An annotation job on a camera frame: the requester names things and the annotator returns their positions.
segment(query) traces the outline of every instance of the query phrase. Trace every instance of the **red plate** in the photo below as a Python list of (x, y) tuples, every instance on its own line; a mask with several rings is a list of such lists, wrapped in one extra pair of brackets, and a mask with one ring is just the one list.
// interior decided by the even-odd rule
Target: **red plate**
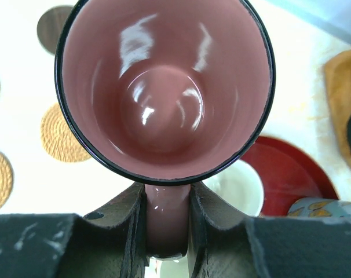
[(242, 160), (255, 168), (263, 182), (263, 215), (284, 216), (303, 197), (338, 200), (332, 183), (317, 163), (284, 141), (259, 136)]

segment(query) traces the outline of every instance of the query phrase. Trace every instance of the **white cup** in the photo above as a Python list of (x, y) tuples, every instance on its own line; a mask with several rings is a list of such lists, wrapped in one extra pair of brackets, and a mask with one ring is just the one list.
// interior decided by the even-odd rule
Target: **white cup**
[(245, 161), (237, 160), (203, 183), (231, 206), (249, 216), (258, 216), (262, 210), (262, 180), (257, 171)]

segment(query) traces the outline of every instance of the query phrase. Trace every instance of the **white table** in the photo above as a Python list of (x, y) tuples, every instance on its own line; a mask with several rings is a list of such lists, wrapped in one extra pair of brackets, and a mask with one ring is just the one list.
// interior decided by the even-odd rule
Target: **white table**
[[(276, 56), (277, 86), (263, 134), (303, 149), (328, 174), (339, 197), (351, 200), (351, 171), (339, 154), (321, 66), (351, 46), (263, 0), (261, 15)], [(56, 5), (74, 0), (0, 0), (0, 151), (14, 170), (13, 192), (0, 213), (84, 215), (132, 182), (94, 159), (66, 164), (42, 148), (39, 128), (54, 104), (54, 58), (40, 46), (36, 25)]]

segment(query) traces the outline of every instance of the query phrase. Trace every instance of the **table surface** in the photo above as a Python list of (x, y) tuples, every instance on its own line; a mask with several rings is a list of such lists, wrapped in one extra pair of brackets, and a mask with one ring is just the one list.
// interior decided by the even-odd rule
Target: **table surface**
[[(54, 57), (39, 43), (41, 15), (74, 0), (0, 0), (0, 151), (14, 170), (12, 194), (0, 213), (78, 213), (106, 203), (132, 182), (94, 159), (66, 164), (42, 148), (43, 114), (56, 103)], [(351, 170), (338, 151), (322, 65), (351, 49), (345, 42), (264, 0), (251, 0), (276, 56), (276, 95), (262, 134), (308, 153), (338, 195), (351, 200)]]

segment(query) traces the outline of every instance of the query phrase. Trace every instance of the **black rim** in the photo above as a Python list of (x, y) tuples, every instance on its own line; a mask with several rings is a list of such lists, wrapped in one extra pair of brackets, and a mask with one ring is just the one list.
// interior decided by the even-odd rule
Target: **black rim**
[(249, 147), (254, 143), (254, 141), (257, 139), (260, 132), (262, 131), (264, 124), (267, 121), (270, 109), (272, 107), (273, 96), (275, 95), (275, 86), (276, 86), (276, 65), (275, 65), (275, 57), (273, 55), (272, 44), (270, 42), (267, 30), (264, 27), (261, 18), (255, 11), (255, 9), (251, 6), (251, 4), (248, 2), (248, 0), (240, 0), (240, 2), (249, 11), (251, 17), (254, 19), (255, 23), (257, 24), (261, 32), (261, 36), (262, 36), (262, 39), (264, 40), (264, 44), (266, 47), (267, 58), (268, 58), (268, 63), (270, 68), (270, 89), (269, 89), (269, 95), (268, 95), (268, 99), (267, 99), (263, 114), (253, 134), (250, 136), (248, 141), (243, 145), (243, 147), (239, 151), (235, 152), (229, 159), (221, 163), (216, 168), (211, 169), (202, 174), (194, 175), (186, 178), (173, 179), (173, 180), (144, 177), (142, 175), (134, 174), (130, 171), (127, 171), (119, 167), (118, 165), (112, 163), (89, 142), (89, 140), (83, 135), (78, 125), (75, 123), (74, 119), (71, 116), (71, 113), (66, 103), (64, 86), (63, 86), (63, 77), (62, 77), (64, 47), (65, 47), (66, 39), (70, 31), (70, 28), (72, 26), (72, 23), (74, 22), (78, 13), (87, 2), (88, 0), (79, 0), (78, 3), (74, 6), (73, 10), (71, 11), (71, 14), (68, 16), (67, 21), (65, 22), (65, 26), (63, 28), (60, 39), (58, 41), (56, 56), (54, 61), (54, 83), (56, 86), (57, 98), (69, 128), (71, 129), (72, 133), (79, 141), (79, 143), (84, 147), (85, 150), (88, 151), (88, 153), (93, 158), (95, 158), (95, 160), (100, 162), (102, 165), (104, 165), (106, 168), (110, 169), (111, 171), (133, 181), (141, 182), (143, 184), (151, 184), (151, 185), (177, 186), (177, 185), (192, 184), (201, 180), (205, 180), (206, 178), (209, 178), (212, 175), (219, 173), (226, 167), (230, 166), (233, 162), (238, 160), (238, 158), (240, 158), (249, 149)]

